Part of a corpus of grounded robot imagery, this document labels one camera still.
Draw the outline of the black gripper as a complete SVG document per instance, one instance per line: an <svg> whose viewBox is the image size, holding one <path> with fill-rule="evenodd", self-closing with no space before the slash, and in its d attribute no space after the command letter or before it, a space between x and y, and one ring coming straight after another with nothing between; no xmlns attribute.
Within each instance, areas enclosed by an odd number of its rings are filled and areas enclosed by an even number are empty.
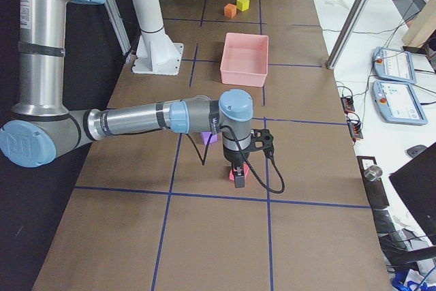
<svg viewBox="0 0 436 291"><path fill-rule="evenodd" d="M245 186L245 172L243 170L246 159L245 153L224 148L223 155L230 162L232 169L234 170L235 188L243 188Z"/></svg>

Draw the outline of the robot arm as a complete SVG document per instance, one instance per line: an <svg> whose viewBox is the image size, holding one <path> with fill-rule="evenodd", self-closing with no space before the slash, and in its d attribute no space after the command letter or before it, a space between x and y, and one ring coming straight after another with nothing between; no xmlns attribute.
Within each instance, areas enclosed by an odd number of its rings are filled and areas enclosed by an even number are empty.
<svg viewBox="0 0 436 291"><path fill-rule="evenodd" d="M240 89L218 100L206 96L110 110L68 110L63 105L66 6L105 0L20 0L20 92L14 118L1 128L1 151L34 168L109 136L170 130L221 134L234 183L245 184L253 150L253 100Z"/></svg>

